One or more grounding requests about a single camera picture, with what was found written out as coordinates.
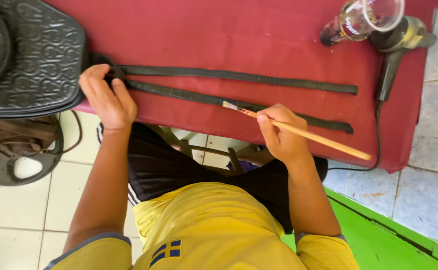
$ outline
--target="swedish flag emblem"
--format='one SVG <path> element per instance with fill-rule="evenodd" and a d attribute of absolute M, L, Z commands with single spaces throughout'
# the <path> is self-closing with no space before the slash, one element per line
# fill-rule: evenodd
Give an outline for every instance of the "swedish flag emblem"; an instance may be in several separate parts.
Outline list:
<path fill-rule="evenodd" d="M 182 240 L 175 240 L 167 242 L 160 246 L 156 252 L 152 255 L 151 263 L 149 268 L 153 266 L 156 262 L 165 258 L 180 258 L 181 257 L 181 243 Z"/>

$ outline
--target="clear plastic cup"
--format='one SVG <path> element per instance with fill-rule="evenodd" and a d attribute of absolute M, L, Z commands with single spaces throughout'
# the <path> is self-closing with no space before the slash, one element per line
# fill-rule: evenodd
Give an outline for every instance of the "clear plastic cup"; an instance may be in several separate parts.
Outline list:
<path fill-rule="evenodd" d="M 404 16 L 405 0 L 357 0 L 344 4 L 340 14 L 320 33 L 325 46 L 365 40 L 372 31 L 390 31 Z"/>

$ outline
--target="person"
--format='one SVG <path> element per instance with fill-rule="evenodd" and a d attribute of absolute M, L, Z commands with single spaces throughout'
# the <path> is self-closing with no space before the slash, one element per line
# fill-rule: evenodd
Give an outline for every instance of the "person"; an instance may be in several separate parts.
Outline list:
<path fill-rule="evenodd" d="M 226 176 L 173 148 L 157 127 L 135 123 L 135 102 L 121 80 L 110 89 L 108 71 L 95 65 L 79 79 L 102 120 L 101 147 L 64 254 L 46 269 L 359 269 L 307 140 L 271 124 L 306 129 L 305 120 L 282 105 L 258 112 L 267 149 L 240 156 L 260 168 Z M 134 265 L 123 235 L 128 202 L 144 243 Z M 293 231 L 296 253 L 281 242 Z"/>

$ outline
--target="red table cover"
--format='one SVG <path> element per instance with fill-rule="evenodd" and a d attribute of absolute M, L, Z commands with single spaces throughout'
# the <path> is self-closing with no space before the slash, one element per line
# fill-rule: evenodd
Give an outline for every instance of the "red table cover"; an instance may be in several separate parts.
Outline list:
<path fill-rule="evenodd" d="M 370 153 L 371 161 L 309 141 L 316 156 L 371 167 L 377 159 L 374 92 L 382 55 L 369 42 L 324 47 L 319 31 L 344 0 L 46 0 L 75 18 L 90 48 L 121 65 L 178 66 L 302 78 L 359 86 L 359 94 L 199 77 L 131 79 L 348 122 L 354 135 L 309 130 Z M 406 15 L 431 28 L 438 0 L 407 0 Z M 383 158 L 392 173 L 408 164 L 418 121 L 426 50 L 403 59 L 381 116 Z M 131 91 L 138 121 L 264 144 L 257 122 L 219 106 Z M 87 101 L 77 109 L 93 112 Z"/>

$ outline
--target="shirt sleeve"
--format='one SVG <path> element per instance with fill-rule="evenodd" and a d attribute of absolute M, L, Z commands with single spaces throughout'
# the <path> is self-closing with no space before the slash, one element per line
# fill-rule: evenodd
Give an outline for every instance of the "shirt sleeve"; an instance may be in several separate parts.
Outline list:
<path fill-rule="evenodd" d="M 307 234 L 299 239 L 297 256 L 308 269 L 359 270 L 349 245 L 341 235 L 329 237 Z"/>
<path fill-rule="evenodd" d="M 44 270 L 128 270 L 131 261 L 131 240 L 103 232 L 52 260 Z"/>

